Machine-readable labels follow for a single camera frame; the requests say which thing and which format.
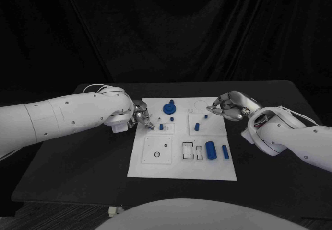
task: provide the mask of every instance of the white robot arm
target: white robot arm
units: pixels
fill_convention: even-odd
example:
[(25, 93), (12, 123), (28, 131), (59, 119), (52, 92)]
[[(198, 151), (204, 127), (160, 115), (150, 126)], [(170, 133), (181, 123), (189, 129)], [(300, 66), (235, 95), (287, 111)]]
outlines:
[(332, 128), (315, 123), (306, 125), (293, 117), (289, 109), (266, 107), (244, 93), (231, 91), (215, 100), (208, 111), (222, 115), (228, 120), (238, 121), (248, 117), (248, 127), (241, 135), (260, 150), (276, 156), (287, 148), (299, 158), (316, 167), (332, 172)]
[(113, 132), (118, 133), (137, 122), (155, 128), (146, 103), (131, 101), (118, 87), (0, 107), (0, 159), (22, 147), (101, 124), (111, 126)]

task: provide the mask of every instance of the small blue part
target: small blue part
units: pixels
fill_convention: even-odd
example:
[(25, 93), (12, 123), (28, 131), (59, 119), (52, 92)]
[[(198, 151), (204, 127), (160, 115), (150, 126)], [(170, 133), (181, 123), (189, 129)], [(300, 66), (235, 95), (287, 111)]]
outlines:
[(206, 147), (206, 155), (208, 155), (208, 159), (214, 160), (217, 158), (217, 148), (215, 148), (215, 143), (212, 141), (208, 141), (205, 143), (205, 147)]
[(225, 145), (222, 145), (222, 152), (224, 152), (225, 159), (228, 159), (230, 156), (228, 156), (228, 151), (227, 151), (227, 146)]
[(195, 131), (199, 131), (199, 123), (195, 124)]
[(169, 104), (165, 105), (163, 111), (165, 111), (166, 114), (173, 114), (175, 113), (176, 107), (175, 107), (175, 101), (173, 100), (170, 100)]

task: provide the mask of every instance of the black table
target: black table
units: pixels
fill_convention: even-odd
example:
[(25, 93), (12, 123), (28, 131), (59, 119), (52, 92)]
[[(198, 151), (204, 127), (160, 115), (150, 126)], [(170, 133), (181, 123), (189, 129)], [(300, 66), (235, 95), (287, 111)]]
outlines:
[[(79, 85), (75, 93), (87, 85)], [(238, 90), (263, 106), (283, 105), (319, 123), (295, 84), (286, 80), (113, 85), (126, 89), (133, 99), (218, 97)], [(108, 206), (196, 198), (234, 203), (271, 214), (332, 218), (332, 173), (306, 164), (290, 150), (276, 157), (264, 154), (240, 135), (247, 121), (225, 120), (225, 126), (235, 182), (129, 178), (136, 128), (114, 134), (111, 127), (101, 125), (43, 143), (12, 198)]]

